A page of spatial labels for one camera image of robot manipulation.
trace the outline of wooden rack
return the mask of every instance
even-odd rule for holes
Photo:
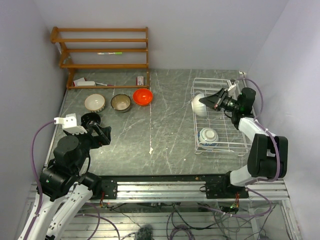
[[[144,32],[145,38],[62,38],[60,32]],[[149,52],[148,28],[58,28],[53,27],[50,40],[53,44],[59,43],[61,57],[59,66],[68,69],[69,76],[66,88],[69,89],[109,89],[109,88],[149,88]],[[145,43],[145,48],[67,48],[66,43]],[[70,53],[145,53],[145,63],[128,64],[75,64]],[[77,69],[146,69],[146,85],[137,86],[73,86],[74,75]]]

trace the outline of table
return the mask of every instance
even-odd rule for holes
[[[138,70],[92,70],[78,72],[74,79],[132,85],[144,74]],[[241,168],[247,160],[223,153],[195,154],[191,87],[194,78],[236,79],[238,75],[235,70],[153,69],[151,105],[133,103],[129,112],[118,113],[110,105],[111,98],[117,94],[132,98],[135,89],[72,89],[67,92],[61,116],[88,113],[84,102],[93,93],[106,98],[99,115],[103,127],[112,127],[111,144],[90,151],[90,172],[96,175],[224,174]],[[52,150],[63,136],[59,126]]]

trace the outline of gray marble surface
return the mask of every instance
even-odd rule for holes
[[[82,71],[75,79],[111,85],[134,85],[143,71]],[[191,87],[194,78],[235,79],[233,70],[153,69],[151,70],[153,101],[149,106],[133,103],[126,113],[112,109],[114,95],[131,97],[136,90],[76,89],[69,90],[62,116],[77,113],[83,115],[85,99],[94,93],[106,99],[105,109],[99,113],[101,125],[111,126],[111,144],[90,151],[90,172],[97,175],[166,175],[166,174],[215,174],[239,169],[246,159],[223,153],[195,154],[195,130],[191,107]],[[61,127],[54,139],[53,149],[64,136]]]

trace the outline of wire dish rack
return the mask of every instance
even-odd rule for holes
[[[221,88],[228,89],[227,79],[217,78],[200,78],[196,77],[191,88],[192,99],[200,93],[205,97],[218,92]],[[246,87],[246,83],[240,80],[237,83],[236,90],[232,98],[236,99],[241,92],[241,89]],[[193,113],[194,120],[194,136],[195,136],[195,153],[203,152],[235,154],[239,157],[245,156],[251,148],[251,141],[232,124],[223,110],[215,111],[211,108],[206,108],[207,116],[198,116]],[[200,142],[199,133],[204,128],[211,128],[216,131],[218,141],[208,145],[207,142]]]

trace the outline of red bowl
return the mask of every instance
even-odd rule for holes
[[[140,88],[133,93],[133,101],[140,106],[148,106],[153,97],[152,92],[146,88]]]

